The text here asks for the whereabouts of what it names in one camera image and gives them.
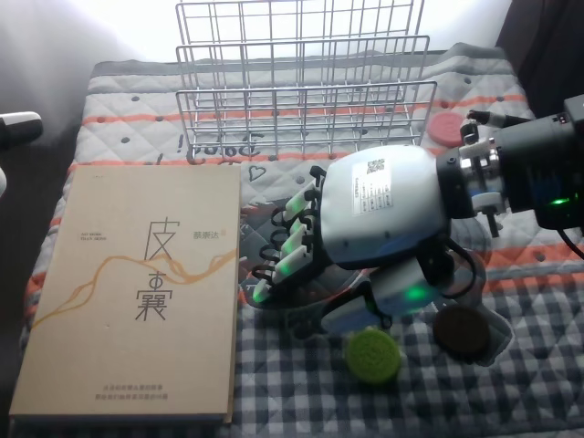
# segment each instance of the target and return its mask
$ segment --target robotic hand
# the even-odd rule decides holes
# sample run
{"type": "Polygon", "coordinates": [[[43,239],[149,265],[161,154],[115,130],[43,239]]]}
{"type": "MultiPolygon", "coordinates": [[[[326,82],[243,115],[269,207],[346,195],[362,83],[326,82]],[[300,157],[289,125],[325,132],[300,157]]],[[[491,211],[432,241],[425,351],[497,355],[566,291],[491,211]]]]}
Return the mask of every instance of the robotic hand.
{"type": "Polygon", "coordinates": [[[262,248],[266,263],[253,269],[254,301],[278,301],[332,264],[375,267],[369,281],[325,305],[321,326],[388,327],[392,317],[473,288],[475,261],[450,238],[451,220],[487,214],[497,236],[491,219],[507,206],[533,210],[541,227],[558,230],[584,258],[563,232],[584,224],[584,96],[539,120],[479,111],[468,118],[466,145],[438,157],[392,145],[353,153],[326,172],[313,167],[314,180],[272,214],[279,228],[262,248]],[[502,129],[478,140],[477,122],[502,129]],[[455,292],[452,252],[472,272],[455,292]]]}
{"type": "MultiPolygon", "coordinates": [[[[0,151],[29,142],[43,133],[43,123],[35,112],[0,114],[0,151]]],[[[0,169],[0,196],[6,189],[6,176],[0,169]]]]}

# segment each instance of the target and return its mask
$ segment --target checkered fabric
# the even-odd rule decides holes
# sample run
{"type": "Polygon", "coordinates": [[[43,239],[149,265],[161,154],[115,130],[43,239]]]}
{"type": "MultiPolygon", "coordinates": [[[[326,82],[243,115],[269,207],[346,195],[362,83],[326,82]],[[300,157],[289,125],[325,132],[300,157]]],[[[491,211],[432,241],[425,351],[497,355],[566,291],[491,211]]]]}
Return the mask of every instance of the checkered fabric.
{"type": "MultiPolygon", "coordinates": [[[[525,96],[499,50],[456,45],[424,70],[438,82],[433,112],[470,108],[528,117],[525,96]]],[[[184,161],[173,92],[180,79],[136,63],[98,66],[89,84],[75,164],[184,161]]],[[[424,146],[438,145],[424,139],[424,146]]],[[[213,151],[201,151],[213,158],[213,151]]],[[[257,157],[263,156],[257,151],[257,157]]],[[[259,262],[273,225],[271,210],[309,181],[314,164],[329,160],[255,161],[243,157],[240,284],[259,262]]],[[[27,293],[28,320],[42,289],[70,178],[43,244],[27,293]]],[[[485,219],[454,221],[454,237],[485,261],[483,304],[505,346],[489,363],[461,363],[434,343],[436,308],[400,318],[390,330],[402,366],[390,386],[368,387],[343,359],[346,338],[322,336],[310,321],[320,300],[348,287],[358,273],[331,268],[298,292],[294,311],[260,311],[242,302],[237,315],[235,411],[224,426],[14,429],[14,436],[474,436],[538,438],[584,436],[584,279],[582,264],[532,214],[499,216],[499,239],[485,219]]],[[[26,345],[27,330],[23,335],[26,345]]]]}

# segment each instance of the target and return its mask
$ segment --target beige book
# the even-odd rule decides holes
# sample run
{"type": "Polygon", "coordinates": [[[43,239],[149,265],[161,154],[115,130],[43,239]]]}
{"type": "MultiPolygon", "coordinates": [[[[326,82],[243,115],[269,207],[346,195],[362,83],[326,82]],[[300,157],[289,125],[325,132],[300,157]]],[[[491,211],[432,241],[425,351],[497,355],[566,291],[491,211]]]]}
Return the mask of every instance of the beige book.
{"type": "Polygon", "coordinates": [[[80,166],[10,410],[231,419],[238,166],[80,166]]]}

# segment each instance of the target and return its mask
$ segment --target wire basket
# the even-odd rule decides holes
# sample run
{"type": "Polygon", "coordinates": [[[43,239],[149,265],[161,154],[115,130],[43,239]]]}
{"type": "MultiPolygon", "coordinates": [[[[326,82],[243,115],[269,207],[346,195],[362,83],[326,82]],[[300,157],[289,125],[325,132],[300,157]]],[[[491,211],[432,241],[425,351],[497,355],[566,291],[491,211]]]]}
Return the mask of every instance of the wire basket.
{"type": "Polygon", "coordinates": [[[418,80],[427,36],[178,46],[185,89],[350,85],[418,80]]]}
{"type": "Polygon", "coordinates": [[[278,159],[282,152],[358,151],[418,144],[436,83],[411,81],[324,87],[179,91],[191,159],[203,148],[223,159],[240,148],[278,159]]]}
{"type": "Polygon", "coordinates": [[[176,6],[188,44],[415,35],[424,1],[215,0],[176,6]]]}

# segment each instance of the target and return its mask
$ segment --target green lid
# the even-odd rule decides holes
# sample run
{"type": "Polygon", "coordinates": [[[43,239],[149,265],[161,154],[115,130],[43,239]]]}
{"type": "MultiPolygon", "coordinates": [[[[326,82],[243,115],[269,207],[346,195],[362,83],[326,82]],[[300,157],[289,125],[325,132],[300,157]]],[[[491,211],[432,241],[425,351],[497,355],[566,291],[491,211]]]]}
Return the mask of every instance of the green lid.
{"type": "Polygon", "coordinates": [[[360,381],[381,385],[394,379],[400,370],[400,349],[387,333],[366,328],[349,340],[345,361],[360,381]]]}

